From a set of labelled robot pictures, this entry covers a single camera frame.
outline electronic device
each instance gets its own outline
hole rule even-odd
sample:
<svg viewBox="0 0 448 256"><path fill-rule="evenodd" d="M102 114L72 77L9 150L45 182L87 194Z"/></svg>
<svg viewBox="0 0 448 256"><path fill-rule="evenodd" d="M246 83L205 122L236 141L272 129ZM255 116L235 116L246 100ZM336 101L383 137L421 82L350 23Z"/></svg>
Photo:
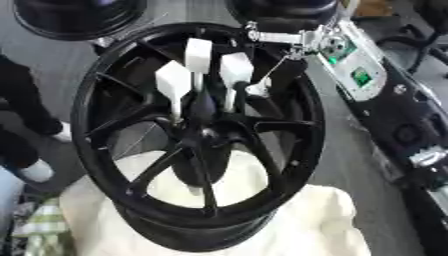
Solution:
<svg viewBox="0 0 448 256"><path fill-rule="evenodd" d="M295 34L260 32L248 38L291 45L290 58L315 56L372 139L402 172L401 184L437 189L448 182L448 115L423 84L393 63L348 19Z"/></svg>

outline shoe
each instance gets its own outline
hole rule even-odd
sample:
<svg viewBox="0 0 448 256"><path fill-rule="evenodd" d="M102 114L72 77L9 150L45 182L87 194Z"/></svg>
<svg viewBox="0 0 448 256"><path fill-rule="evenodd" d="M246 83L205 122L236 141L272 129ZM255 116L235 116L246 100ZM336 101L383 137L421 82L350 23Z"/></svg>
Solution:
<svg viewBox="0 0 448 256"><path fill-rule="evenodd" d="M65 122L61 122L61 124L62 131L58 134L53 135L52 137L63 143L72 142L72 131L70 129L70 124Z"/></svg>
<svg viewBox="0 0 448 256"><path fill-rule="evenodd" d="M19 173L26 179L38 183L47 182L54 176L53 168L42 159L27 168L20 169Z"/></svg>

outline white block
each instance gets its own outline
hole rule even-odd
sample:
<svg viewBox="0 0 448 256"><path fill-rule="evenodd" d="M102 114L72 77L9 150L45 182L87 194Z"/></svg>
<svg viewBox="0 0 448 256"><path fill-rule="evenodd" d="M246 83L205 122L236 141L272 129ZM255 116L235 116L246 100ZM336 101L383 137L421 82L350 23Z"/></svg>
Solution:
<svg viewBox="0 0 448 256"><path fill-rule="evenodd" d="M208 74L212 59L213 42L190 38L185 50L185 66L195 73Z"/></svg>
<svg viewBox="0 0 448 256"><path fill-rule="evenodd" d="M157 89L171 101L191 91L191 72L176 61L156 71Z"/></svg>
<svg viewBox="0 0 448 256"><path fill-rule="evenodd" d="M221 58L220 75L227 88L237 82L250 83L254 66L243 52L224 55Z"/></svg>

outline rim lip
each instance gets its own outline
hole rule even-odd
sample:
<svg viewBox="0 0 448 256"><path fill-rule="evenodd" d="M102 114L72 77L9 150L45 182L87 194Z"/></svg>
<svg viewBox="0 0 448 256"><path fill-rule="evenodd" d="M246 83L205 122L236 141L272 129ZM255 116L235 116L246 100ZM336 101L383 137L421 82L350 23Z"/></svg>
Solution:
<svg viewBox="0 0 448 256"><path fill-rule="evenodd" d="M15 4L12 5L12 11L15 19L17 20L17 23L19 23L21 27L25 28L26 30L35 35L58 41L88 41L114 35L131 26L143 15L143 13L145 13L147 7L146 2L147 2L146 0L143 1L139 0L133 11L130 11L129 15L126 15L126 18L120 21L119 23L110 27L105 27L96 32L89 31L85 33L53 33L48 30L33 26L29 22L24 20L20 16L19 11L17 10L17 6Z"/></svg>
<svg viewBox="0 0 448 256"><path fill-rule="evenodd" d="M263 16L261 16L261 17L247 17L247 16L245 16L242 12L240 12L239 10L238 10L238 8L236 7L236 5L235 5L235 1L238 1L238 0L225 0L225 5L226 5L226 7L227 7L227 10L230 12L230 14L232 15L232 17L235 19L235 20L237 20L240 24L242 24L242 25L244 25L244 24L246 24L247 22L249 22L249 21L252 21L252 20L257 20L257 19L259 19L259 18L263 18ZM338 2L337 1L335 1L335 3L333 3L333 4L328 4L327 6L325 6L325 8L323 8L323 10L325 10L325 11L329 11L329 10L331 10L331 9L337 9L337 7L338 7ZM320 12L318 12L318 11L316 11L316 12L312 12L312 11L304 11L304 13L303 13L303 15L310 15L310 16L312 16L312 15L318 15ZM329 25L331 25L331 24L333 24L334 23L334 20L335 20L335 16L337 16L337 15L332 15L332 17L330 17L330 18L328 18L328 21L327 21L327 23L329 24ZM290 20L293 20L294 18L293 17L264 17L264 18L270 18L270 19L276 19L276 18L281 18L281 19L285 19L285 20L288 20L288 19L290 19Z"/></svg>
<svg viewBox="0 0 448 256"><path fill-rule="evenodd" d="M104 163L101 163L100 159L96 158L97 153L90 146L90 144L87 142L85 138L85 133L87 132L86 129L88 127L89 102L94 91L95 74L98 71L107 70L108 68L110 68L115 63L117 58L119 58L121 55L125 54L129 50L133 49L133 47L131 46L135 44L135 42L138 39L148 40L148 37L160 38L161 36L173 34L173 32L168 33L167 31L169 30L182 31L183 28L191 29L197 27L222 30L227 31L227 33L237 33L240 31L236 28L213 23L168 24L137 32L128 37L127 39L117 43L105 54L103 54L96 61L96 63L90 68L89 72L82 81L81 86L76 95L71 116L73 142L77 149L81 162L84 165L84 168L87 170L89 176L92 178L95 184L114 202L135 212L136 214L142 216L142 218L148 221L186 229L190 228L210 229L210 228L222 228L222 227L240 225L242 223L247 223L272 213L278 207L280 207L289 199L291 199L298 191L300 191L303 188L303 186L306 185L306 182L308 181L315 167L317 166L317 163L319 161L324 146L325 121L324 121L323 107L319 95L315 90L315 88L312 86L312 83L311 81L309 81L308 78L307 80L309 82L307 86L302 86L302 90L304 90L305 92L304 95L307 97L308 103L311 102L314 105L311 106L311 109L313 109L313 111L311 112L312 115L314 115L313 120L318 120L320 122L316 123L316 128L318 128L319 132L314 132L313 138L311 138L311 140L314 141L315 143L309 146L307 150L305 150L306 153L304 154L303 159L307 161L303 162L301 166L293 168L294 172L301 173L302 178L300 181L297 181L296 184L294 184L294 187L288 186L282 197L276 197L275 200L271 201L269 204L256 204L254 205L256 207L250 213L244 212L239 214L235 213L226 214L224 212L221 215L223 217L219 218L218 221L213 218L204 218L203 216L199 216L200 218L192 219L194 216L193 217L175 216L175 214L172 215L171 213L168 214L166 211L160 211L159 209L153 208L150 205L141 204L141 199L131 198L129 196L126 196L126 194L123 191L120 191L116 186L117 182L115 182L115 184L113 182L109 182L110 178L107 178L107 176L104 175L104 171L102 171L102 169L104 169L103 166ZM262 194L263 192L257 194L254 197L246 199L245 201L242 202L260 198L260 196L263 196ZM165 204L165 206L166 205L171 206L171 204L167 204L162 201L158 201L156 203L162 203ZM221 207L221 209L226 208L232 209L231 207L232 206L224 206Z"/></svg>

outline gray floor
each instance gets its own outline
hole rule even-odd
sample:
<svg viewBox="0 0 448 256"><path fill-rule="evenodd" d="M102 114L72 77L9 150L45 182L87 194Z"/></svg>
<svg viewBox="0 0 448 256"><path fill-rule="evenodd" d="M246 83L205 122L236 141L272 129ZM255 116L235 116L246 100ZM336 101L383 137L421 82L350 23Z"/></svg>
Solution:
<svg viewBox="0 0 448 256"><path fill-rule="evenodd" d="M151 8L139 24L156 20L156 25L182 21L211 21L236 25L224 8L222 0L149 0ZM406 20L421 24L410 12L409 6L396 1ZM387 24L388 32L394 32L400 24ZM386 32L376 33L382 36ZM43 101L51 112L64 121L69 114L77 86L83 74L96 59L85 43L56 42L29 34L19 27L11 14L10 2L0 2L0 45L12 59L31 66ZM396 48L403 65L408 65L410 51ZM432 87L442 101L448 101L448 87L442 75L448 68L436 60L428 59L416 78ZM321 163L312 179L313 184L331 185L347 191L353 198L358 217L356 225L364 233L374 256L421 256L421 247L409 224L398 191L387 184L379 174L378 166L371 158L367 135L352 127L347 121L349 112L334 90L334 82L315 64L310 76L321 93L326 109L327 142ZM58 171L58 178L48 185L51 192L66 187L83 170L71 145L40 138L20 125L13 114L1 114L2 123L29 137L42 152L42 158Z"/></svg>

